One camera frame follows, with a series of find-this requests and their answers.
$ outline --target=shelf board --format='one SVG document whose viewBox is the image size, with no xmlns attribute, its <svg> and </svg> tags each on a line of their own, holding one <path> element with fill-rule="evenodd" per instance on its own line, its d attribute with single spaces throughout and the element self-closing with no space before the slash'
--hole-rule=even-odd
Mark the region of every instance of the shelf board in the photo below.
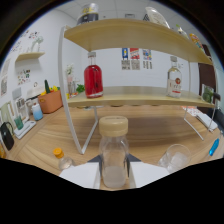
<svg viewBox="0 0 224 224">
<path fill-rule="evenodd" d="M 201 96 L 183 91 L 181 98 L 166 96 L 166 88 L 149 86 L 114 86 L 104 87 L 102 97 L 88 99 L 85 92 L 67 100 L 69 107 L 80 106 L 120 106 L 120 105 L 179 105 L 214 108 L 201 100 Z"/>
<path fill-rule="evenodd" d="M 142 48 L 175 55 L 189 62 L 213 65 L 191 40 L 167 27 L 148 21 L 98 20 L 68 29 L 64 37 L 87 51 L 123 47 Z"/>
<path fill-rule="evenodd" d="M 16 61 L 23 61 L 23 60 L 28 60 L 28 59 L 36 59 L 39 58 L 40 56 L 44 55 L 45 52 L 30 52 L 30 53 L 23 53 L 19 54 Z"/>
</svg>

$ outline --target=glass jar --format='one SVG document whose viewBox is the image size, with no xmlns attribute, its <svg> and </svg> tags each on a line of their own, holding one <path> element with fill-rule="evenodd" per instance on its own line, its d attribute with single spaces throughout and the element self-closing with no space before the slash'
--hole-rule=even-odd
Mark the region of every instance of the glass jar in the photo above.
<svg viewBox="0 0 224 224">
<path fill-rule="evenodd" d="M 103 96 L 101 68 L 96 65 L 96 52 L 89 52 L 89 66 L 84 71 L 85 93 L 87 98 Z"/>
<path fill-rule="evenodd" d="M 107 187 L 119 188 L 125 184 L 127 176 L 127 156 L 129 145 L 126 139 L 128 119 L 122 116 L 106 116 L 99 120 L 100 156 L 102 177 Z"/>
<path fill-rule="evenodd" d="M 70 166 L 76 166 L 72 158 L 64 156 L 64 152 L 61 148 L 55 148 L 53 153 L 58 158 L 58 168 L 61 171 L 69 168 Z"/>
<path fill-rule="evenodd" d="M 177 68 L 177 57 L 170 57 L 172 67 L 168 71 L 167 96 L 180 98 L 182 86 L 182 74 Z"/>
</svg>

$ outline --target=white shelf frame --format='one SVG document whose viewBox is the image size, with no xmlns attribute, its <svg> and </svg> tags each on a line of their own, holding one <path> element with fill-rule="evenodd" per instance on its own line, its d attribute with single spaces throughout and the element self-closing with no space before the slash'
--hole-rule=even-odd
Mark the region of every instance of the white shelf frame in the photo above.
<svg viewBox="0 0 224 224">
<path fill-rule="evenodd" d="M 74 128 L 74 125 L 72 123 L 72 119 L 71 119 L 71 115 L 70 115 L 70 111 L 69 111 L 69 107 L 68 107 L 68 103 L 67 103 L 67 99 L 66 99 L 66 95 L 65 95 L 65 88 L 64 88 L 64 79 L 63 79 L 63 69 L 62 69 L 62 49 L 63 49 L 63 39 L 64 39 L 64 33 L 67 29 L 69 29 L 70 27 L 68 26 L 63 26 L 61 28 L 61 32 L 60 32 L 60 36 L 59 36 L 59 42 L 58 42 L 58 75 L 59 75 L 59 83 L 60 83 L 60 89 L 61 89 L 61 96 L 62 96 L 62 102 L 63 102 L 63 105 L 64 105 L 64 110 L 65 110 L 65 114 L 66 114 L 66 118 L 67 118 L 67 121 L 68 121 L 68 124 L 69 124 L 69 128 L 70 128 L 70 131 L 72 133 L 72 137 L 73 137 L 73 140 L 76 144 L 76 147 L 78 149 L 78 152 L 80 154 L 84 154 L 86 149 L 87 149 L 87 146 L 89 144 L 89 141 L 93 135 L 93 132 L 98 124 L 98 116 L 97 116 L 97 109 L 96 107 L 94 106 L 94 114 L 95 114 L 95 123 L 83 145 L 83 147 L 81 147 L 80 143 L 79 143 L 79 140 L 77 138 L 77 135 L 76 135 L 76 131 L 75 131 L 75 128 Z M 190 67 L 190 62 L 188 61 L 189 63 L 189 91 L 191 90 L 191 67 Z M 186 107 L 186 111 L 185 111 L 185 115 L 184 115 L 184 120 L 194 129 L 194 131 L 199 135 L 199 137 L 204 140 L 205 138 L 203 138 L 200 133 L 193 127 L 193 125 L 190 124 L 189 121 L 187 121 L 186 119 L 186 114 L 187 114 L 187 109 L 188 107 Z M 213 115 L 212 115 L 212 119 L 211 119 L 211 123 L 213 121 L 213 117 L 214 117 L 214 113 L 215 113 L 215 108 L 214 108 L 214 111 L 213 111 Z M 209 125 L 209 127 L 207 128 L 207 133 L 209 132 L 209 129 L 210 129 L 210 126 L 211 126 L 211 123 Z"/>
<path fill-rule="evenodd" d="M 68 121 L 68 125 L 70 128 L 70 131 L 72 133 L 72 137 L 74 139 L 74 142 L 76 144 L 76 147 L 78 149 L 78 152 L 80 154 L 84 154 L 86 151 L 86 148 L 89 144 L 89 141 L 93 135 L 93 132 L 98 124 L 98 116 L 97 116 L 97 111 L 96 111 L 96 107 L 94 108 L 94 115 L 95 115 L 95 123 L 83 145 L 83 147 L 81 147 L 79 140 L 77 138 L 76 135 L 76 131 L 74 128 L 74 125 L 72 123 L 72 118 L 70 115 L 70 111 L 69 111 L 69 107 L 68 107 L 68 103 L 67 103 L 67 99 L 66 99 L 66 95 L 65 95 L 65 87 L 64 87 L 64 78 L 63 78 L 63 69 L 62 69 L 62 49 L 63 49 L 63 39 L 64 39 L 64 32 L 67 29 L 67 26 L 64 26 L 61 28 L 61 32 L 60 32 L 60 36 L 59 36 L 59 42 L 58 42 L 58 75 L 59 75 L 59 83 L 60 83 L 60 90 L 61 90 L 61 97 L 62 97 L 62 102 L 63 102 L 63 106 L 64 106 L 64 110 L 65 110 L 65 114 L 66 114 L 66 118 Z"/>
</svg>

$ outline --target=bottle cap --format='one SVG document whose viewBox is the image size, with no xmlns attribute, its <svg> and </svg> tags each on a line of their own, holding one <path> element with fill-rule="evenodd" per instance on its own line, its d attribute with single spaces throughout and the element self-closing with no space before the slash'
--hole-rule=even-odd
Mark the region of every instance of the bottle cap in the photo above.
<svg viewBox="0 0 224 224">
<path fill-rule="evenodd" d="M 99 132 L 103 136 L 118 137 L 128 133 L 128 119 L 123 116 L 106 116 L 99 120 Z"/>
<path fill-rule="evenodd" d="M 64 153 L 61 148 L 55 148 L 53 153 L 58 159 L 60 159 L 64 156 Z"/>
<path fill-rule="evenodd" d="M 89 52 L 88 57 L 96 57 L 96 52 Z"/>
<path fill-rule="evenodd" d="M 175 56 L 170 56 L 170 60 L 173 61 L 173 62 L 177 62 L 177 57 L 175 57 Z"/>
</svg>

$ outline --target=label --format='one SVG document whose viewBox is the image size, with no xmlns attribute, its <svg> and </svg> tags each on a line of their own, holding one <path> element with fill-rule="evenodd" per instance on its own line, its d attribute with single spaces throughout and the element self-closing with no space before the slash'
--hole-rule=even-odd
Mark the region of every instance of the label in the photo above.
<svg viewBox="0 0 224 224">
<path fill-rule="evenodd" d="M 167 81 L 167 95 L 171 97 L 180 98 L 181 96 L 181 80 L 176 78 L 175 80 L 168 79 Z"/>
</svg>

